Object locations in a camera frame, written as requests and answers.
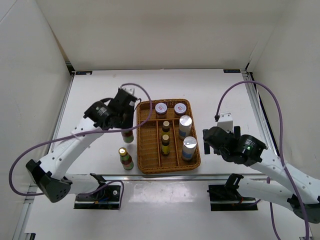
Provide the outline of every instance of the woven basket tray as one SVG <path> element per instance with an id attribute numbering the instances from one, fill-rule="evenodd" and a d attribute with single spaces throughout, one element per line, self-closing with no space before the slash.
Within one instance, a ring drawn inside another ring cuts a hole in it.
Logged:
<path id="1" fill-rule="evenodd" d="M 167 105 L 166 119 L 156 119 L 155 106 L 158 103 Z M 177 171 L 188 171 L 197 168 L 200 163 L 199 147 L 196 147 L 194 157 L 190 161 L 181 158 L 183 140 L 179 138 L 179 118 L 175 117 L 174 107 L 177 103 L 186 105 L 186 115 L 192 118 L 190 136 L 197 139 L 191 106 L 186 99 L 163 99 L 152 101 L 152 115 L 148 122 L 137 129 L 137 162 L 138 168 L 144 174 L 160 174 Z M 141 102 L 137 107 L 137 124 L 149 115 L 149 101 Z M 164 121 L 170 123 L 170 154 L 161 154 L 161 129 Z"/>

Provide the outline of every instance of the white table surface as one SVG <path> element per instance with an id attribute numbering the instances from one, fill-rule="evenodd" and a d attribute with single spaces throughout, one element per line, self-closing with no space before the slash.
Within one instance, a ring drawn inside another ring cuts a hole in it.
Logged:
<path id="1" fill-rule="evenodd" d="M 110 70 L 93 71 L 92 75 L 76 75 L 60 123 L 58 137 L 70 135 L 79 123 L 84 112 L 94 102 L 102 98 L 113 98 L 118 87 L 124 83 L 137 83 L 144 87 L 151 99 L 187 99 L 191 104 L 201 155 L 201 165 L 192 170 L 174 172 L 173 175 L 206 174 L 255 174 L 259 173 L 244 165 L 236 165 L 222 160 L 220 156 L 204 154 L 203 129 L 216 126 L 214 116 L 222 94 L 232 84 L 243 81 L 241 73 L 224 73 L 222 69 L 190 70 Z M 135 88 L 135 95 L 148 100 L 145 94 Z M 242 134 L 250 134 L 258 139 L 261 135 L 252 110 L 245 85 L 235 87 L 225 97 L 220 111 L 231 112 L 235 126 L 241 126 Z M 141 175 L 137 167 L 136 131 L 135 140 L 125 144 L 120 133 L 107 133 L 86 149 L 69 168 L 72 174 L 95 173 L 102 175 Z M 126 147 L 132 156 L 135 167 L 124 170 L 118 149 Z"/>
<path id="2" fill-rule="evenodd" d="M 210 211 L 207 181 L 125 181 L 121 210 L 73 209 L 35 198 L 26 233 L 35 240 L 276 240 L 268 202 L 258 211 Z M 304 222 L 274 205 L 282 240 L 304 236 Z"/>
<path id="3" fill-rule="evenodd" d="M 213 153 L 204 155 L 203 141 L 200 140 L 203 129 L 216 125 L 214 116 L 221 95 L 239 81 L 243 81 L 240 73 L 228 74 L 221 69 L 114 70 L 76 75 L 58 136 L 68 135 L 92 103 L 115 96 L 118 86 L 133 82 L 142 85 L 152 99 L 185 98 L 190 101 L 201 165 L 193 171 L 183 172 L 184 175 L 255 174 L 255 170 L 227 163 Z M 137 88 L 135 95 L 147 100 Z M 244 85 L 226 96 L 221 110 L 232 113 L 235 125 L 241 126 L 243 134 L 261 138 Z M 128 148 L 136 163 L 136 143 L 123 144 L 121 135 L 112 133 L 96 140 L 69 172 L 141 175 L 137 166 L 131 171 L 123 169 L 118 155 L 118 148 L 122 146 Z M 125 181 L 121 210 L 73 209 L 74 195 L 57 203 L 51 203 L 45 196 L 37 196 L 25 232 L 36 233 L 35 240 L 276 239 L 269 203 L 260 203 L 258 211 L 211 212 L 208 184 L 208 181 Z M 274 211 L 278 233 L 283 240 L 304 236 L 301 219 L 284 207 L 274 206 Z"/>

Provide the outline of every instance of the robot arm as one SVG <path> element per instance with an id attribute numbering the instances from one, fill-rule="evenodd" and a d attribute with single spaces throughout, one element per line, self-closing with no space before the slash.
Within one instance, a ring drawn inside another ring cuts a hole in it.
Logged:
<path id="1" fill-rule="evenodd" d="M 67 194 L 90 193 L 104 184 L 104 180 L 94 174 L 68 174 L 67 170 L 91 143 L 104 134 L 102 131 L 131 128 L 136 101 L 134 89 L 119 88 L 115 98 L 97 101 L 85 111 L 71 132 L 75 138 L 62 141 L 39 161 L 31 159 L 26 164 L 32 180 L 51 202 L 58 202 Z M 89 131 L 99 132 L 86 134 Z"/>
<path id="2" fill-rule="evenodd" d="M 213 148 L 215 154 L 221 155 L 226 162 L 242 164 L 260 171 L 281 186 L 255 182 L 233 174 L 232 181 L 227 181 L 225 187 L 236 189 L 243 197 L 255 197 L 279 204 L 302 218 L 298 199 L 279 157 L 255 137 L 241 135 L 240 127 L 234 127 L 233 131 L 232 129 L 231 114 L 221 113 L 217 126 L 209 129 L 203 136 L 203 140 Z M 286 164 L 286 167 L 305 204 L 309 222 L 320 223 L 320 180 L 306 175 L 290 164 Z"/>

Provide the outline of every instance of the white cylindrical container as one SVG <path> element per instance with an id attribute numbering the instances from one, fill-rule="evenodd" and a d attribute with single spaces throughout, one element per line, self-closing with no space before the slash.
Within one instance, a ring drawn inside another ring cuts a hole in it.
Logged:
<path id="1" fill-rule="evenodd" d="M 192 118 L 188 115 L 184 115 L 179 119 L 179 138 L 185 139 L 189 136 L 192 126 Z"/>
<path id="2" fill-rule="evenodd" d="M 197 140 L 193 136 L 187 136 L 183 140 L 182 146 L 182 159 L 185 161 L 190 161 L 195 154 L 197 148 Z"/>

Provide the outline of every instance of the small bottle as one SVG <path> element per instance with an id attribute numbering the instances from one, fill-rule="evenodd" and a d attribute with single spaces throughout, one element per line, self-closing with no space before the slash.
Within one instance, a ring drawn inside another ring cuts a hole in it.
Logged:
<path id="1" fill-rule="evenodd" d="M 183 115 L 186 115 L 186 112 L 187 112 L 187 106 L 184 105 L 183 103 L 177 103 L 174 106 L 174 115 L 177 119 L 181 118 Z"/>
<path id="2" fill-rule="evenodd" d="M 170 153 L 170 139 L 168 135 L 163 135 L 161 138 L 161 153 L 164 156 L 168 156 Z"/>
<path id="3" fill-rule="evenodd" d="M 190 161 L 195 154 L 197 148 L 197 140 L 193 136 L 187 136 L 183 140 L 182 146 L 182 159 L 185 161 Z"/>
<path id="4" fill-rule="evenodd" d="M 184 115 L 179 119 L 179 138 L 185 139 L 189 136 L 192 126 L 192 118 Z"/>
<path id="5" fill-rule="evenodd" d="M 170 136 L 170 123 L 168 121 L 164 121 L 161 129 L 161 137 L 163 135 L 168 135 Z"/>
<path id="6" fill-rule="evenodd" d="M 157 119 L 165 119 L 167 117 L 167 110 L 168 107 L 163 102 L 158 103 L 155 105 L 155 116 Z"/>
<path id="7" fill-rule="evenodd" d="M 121 147 L 119 149 L 120 162 L 125 170 L 131 170 L 134 167 L 134 162 L 132 161 L 132 157 L 127 152 L 125 147 Z"/>
<path id="8" fill-rule="evenodd" d="M 126 144 L 132 143 L 135 139 L 133 131 L 122 131 L 121 135 Z"/>

